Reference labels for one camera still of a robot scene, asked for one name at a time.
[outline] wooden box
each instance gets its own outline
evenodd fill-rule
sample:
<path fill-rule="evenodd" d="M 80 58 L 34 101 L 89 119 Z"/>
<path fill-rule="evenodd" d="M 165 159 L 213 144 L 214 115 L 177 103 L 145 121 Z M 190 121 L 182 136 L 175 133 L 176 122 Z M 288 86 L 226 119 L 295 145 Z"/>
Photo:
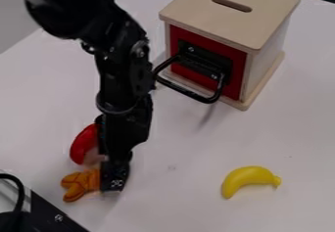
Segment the wooden box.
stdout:
<path fill-rule="evenodd" d="M 283 59 L 289 18 L 300 0 L 174 0 L 160 11 L 167 57 L 183 40 L 232 61 L 220 100 L 247 110 Z M 166 75 L 203 93 L 215 81 L 178 64 Z"/>

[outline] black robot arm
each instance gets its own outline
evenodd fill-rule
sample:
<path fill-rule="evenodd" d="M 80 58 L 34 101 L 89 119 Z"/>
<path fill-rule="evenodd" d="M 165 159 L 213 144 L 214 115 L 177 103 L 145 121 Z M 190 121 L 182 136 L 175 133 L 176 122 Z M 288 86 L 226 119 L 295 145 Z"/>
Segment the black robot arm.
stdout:
<path fill-rule="evenodd" d="M 31 16 L 47 32 L 79 39 L 95 56 L 100 74 L 97 107 L 103 113 L 99 150 L 101 190 L 122 190 L 131 150 L 147 140 L 152 118 L 152 64 L 146 32 L 115 0 L 25 0 Z"/>

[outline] wooden box lid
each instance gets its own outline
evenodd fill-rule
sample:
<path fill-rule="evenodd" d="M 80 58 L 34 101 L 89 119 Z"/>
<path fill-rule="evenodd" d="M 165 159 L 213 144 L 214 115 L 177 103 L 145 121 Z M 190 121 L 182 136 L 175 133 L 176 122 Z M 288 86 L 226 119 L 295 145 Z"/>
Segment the wooden box lid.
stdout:
<path fill-rule="evenodd" d="M 174 0 L 161 10 L 160 19 L 237 49 L 258 52 L 300 0 L 218 0 L 222 1 L 251 12 L 213 0 Z"/>

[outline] banana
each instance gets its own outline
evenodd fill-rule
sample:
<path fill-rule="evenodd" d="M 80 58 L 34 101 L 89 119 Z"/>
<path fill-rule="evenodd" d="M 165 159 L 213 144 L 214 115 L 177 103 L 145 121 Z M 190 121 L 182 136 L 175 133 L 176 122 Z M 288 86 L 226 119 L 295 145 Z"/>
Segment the banana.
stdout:
<path fill-rule="evenodd" d="M 278 187 L 281 179 L 261 166 L 245 166 L 231 171 L 224 179 L 221 192 L 225 199 L 231 198 L 242 186 L 248 184 L 272 184 Z"/>

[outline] metal bracket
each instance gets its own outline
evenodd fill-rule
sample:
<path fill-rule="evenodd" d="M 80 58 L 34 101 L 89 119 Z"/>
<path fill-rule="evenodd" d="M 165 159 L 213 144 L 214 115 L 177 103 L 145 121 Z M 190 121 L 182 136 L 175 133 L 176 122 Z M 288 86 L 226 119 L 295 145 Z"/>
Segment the metal bracket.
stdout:
<path fill-rule="evenodd" d="M 179 53 L 170 57 L 154 69 L 154 78 L 161 84 L 169 87 L 183 95 L 205 104 L 212 104 L 221 96 L 224 85 L 229 83 L 232 71 L 232 61 L 221 55 L 212 53 L 201 47 L 197 47 L 179 40 Z M 213 96 L 205 97 L 170 80 L 159 73 L 173 63 L 198 72 L 212 80 L 217 81 L 216 91 Z"/>

